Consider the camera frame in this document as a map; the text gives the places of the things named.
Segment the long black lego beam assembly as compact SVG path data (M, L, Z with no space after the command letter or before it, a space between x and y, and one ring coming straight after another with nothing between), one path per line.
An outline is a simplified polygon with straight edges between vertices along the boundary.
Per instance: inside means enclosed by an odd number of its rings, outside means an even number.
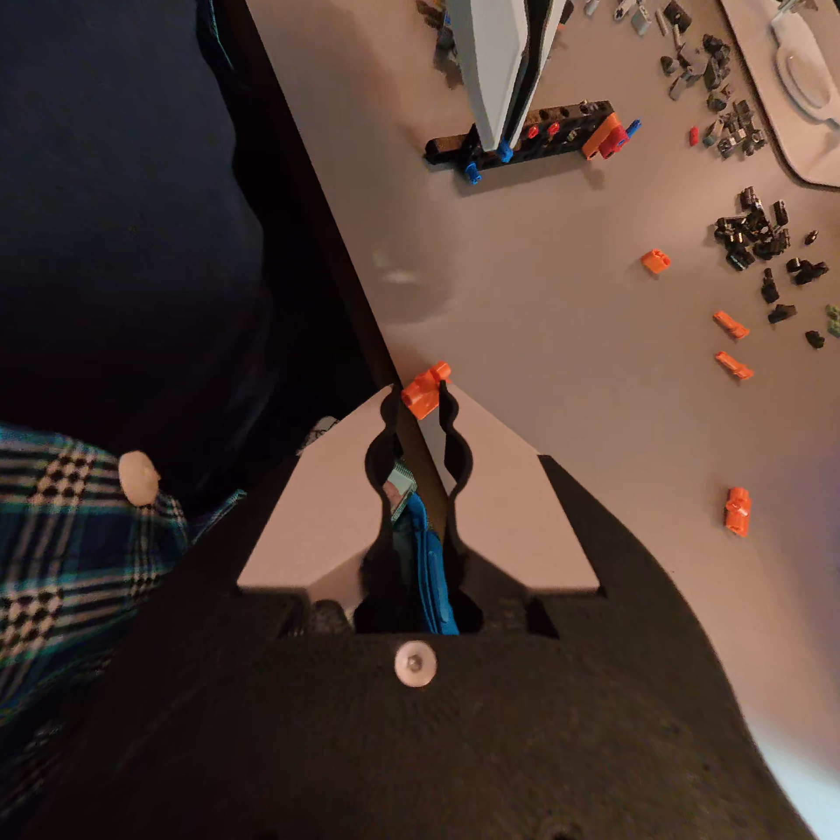
M474 186L480 182L485 172L565 154L577 154L585 161L591 161L596 156L608 160L620 151L641 127L640 119L624 125L607 100L581 101L566 107L534 109L528 112L519 141L513 149L502 140L494 151L486 151L481 146L482 152L477 154L465 169L450 164L431 166L450 167L461 174L468 184ZM466 133L469 132L478 135L475 125Z

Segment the short black lego beam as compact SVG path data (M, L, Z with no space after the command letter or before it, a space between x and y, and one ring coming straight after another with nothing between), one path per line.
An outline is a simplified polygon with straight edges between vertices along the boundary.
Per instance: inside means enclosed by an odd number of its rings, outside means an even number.
M482 152L472 132L435 138L426 143L423 158L430 165L453 165L465 169Z

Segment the printed booklet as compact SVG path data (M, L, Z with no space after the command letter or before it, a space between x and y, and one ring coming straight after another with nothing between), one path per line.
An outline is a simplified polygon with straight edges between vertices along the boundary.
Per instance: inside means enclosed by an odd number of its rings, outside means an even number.
M396 523L409 498L417 491L415 476L403 458L395 460L383 490L391 507L391 522Z

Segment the white monitor stand base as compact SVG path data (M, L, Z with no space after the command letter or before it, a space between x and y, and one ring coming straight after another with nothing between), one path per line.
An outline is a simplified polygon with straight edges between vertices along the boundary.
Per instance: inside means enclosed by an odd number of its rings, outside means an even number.
M838 188L838 2L720 5L786 163Z

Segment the blue plaid shirt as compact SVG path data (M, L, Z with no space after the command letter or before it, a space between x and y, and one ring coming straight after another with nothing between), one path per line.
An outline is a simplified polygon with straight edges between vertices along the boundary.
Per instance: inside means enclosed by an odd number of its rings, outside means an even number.
M2 424L2 838L23 832L56 777L66 698L99 681L142 603L245 498L189 518L156 482L135 505L116 456Z

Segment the orange lego T connector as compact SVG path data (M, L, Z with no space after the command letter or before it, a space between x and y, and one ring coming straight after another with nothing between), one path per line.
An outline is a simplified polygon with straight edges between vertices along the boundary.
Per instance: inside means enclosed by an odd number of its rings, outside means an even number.
M450 365L441 360L402 389L402 402L417 421L425 419L439 405L439 386L452 375Z
M751 511L752 498L749 491L740 486L730 488L724 507L725 528L741 538L746 538L749 535Z

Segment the light blue plastic object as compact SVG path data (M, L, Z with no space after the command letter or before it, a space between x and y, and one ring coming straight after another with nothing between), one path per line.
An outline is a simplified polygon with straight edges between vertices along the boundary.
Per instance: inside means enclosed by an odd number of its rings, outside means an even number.
M417 493L407 496L393 524L402 581L408 590L413 620L427 634L458 636L459 628L445 577L443 544Z

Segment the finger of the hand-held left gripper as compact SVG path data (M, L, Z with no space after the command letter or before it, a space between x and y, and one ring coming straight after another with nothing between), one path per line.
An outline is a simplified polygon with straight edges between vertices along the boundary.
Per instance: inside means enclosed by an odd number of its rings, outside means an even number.
M507 109L502 139L512 149L517 145L539 79L548 61L565 1L525 1L527 38Z
M469 107L485 151L502 140L529 24L523 1L447 1Z

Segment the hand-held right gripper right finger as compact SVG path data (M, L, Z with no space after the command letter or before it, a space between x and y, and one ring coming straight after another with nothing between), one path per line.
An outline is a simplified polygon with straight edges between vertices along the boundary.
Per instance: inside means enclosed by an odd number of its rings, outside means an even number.
M469 596L596 593L600 582L537 450L454 384L440 386L438 422L458 588Z

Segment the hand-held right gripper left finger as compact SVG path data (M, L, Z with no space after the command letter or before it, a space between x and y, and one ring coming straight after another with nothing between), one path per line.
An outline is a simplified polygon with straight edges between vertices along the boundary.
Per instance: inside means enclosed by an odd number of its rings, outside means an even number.
M397 388L387 386L305 447L240 572L246 594L360 604L362 566L389 546L385 483L396 461Z

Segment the pile of grey lego pieces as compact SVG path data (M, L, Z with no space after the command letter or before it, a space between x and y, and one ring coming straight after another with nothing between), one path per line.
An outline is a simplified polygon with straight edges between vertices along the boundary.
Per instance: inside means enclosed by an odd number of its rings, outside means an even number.
M614 22L628 21L637 36L655 28L669 42L669 52L658 59L668 83L668 99L678 102L691 91L701 96L705 110L692 125L700 132L694 148L712 150L724 161L748 159L765 148L767 136L750 101L738 96L734 87L733 46L694 29L686 2L622 1L610 5Z

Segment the pile of black lego pieces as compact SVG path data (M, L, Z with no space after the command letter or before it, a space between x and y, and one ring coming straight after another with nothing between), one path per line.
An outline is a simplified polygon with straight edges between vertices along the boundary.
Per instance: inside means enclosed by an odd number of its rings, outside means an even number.
M785 202L781 199L764 202L753 185L741 190L738 211L719 217L712 234L730 268L739 274L755 266L760 268L759 297L771 326L788 322L797 314L795 304L781 299L773 268L775 262L793 289L809 287L832 271L823 259L808 259L792 251L795 242Z

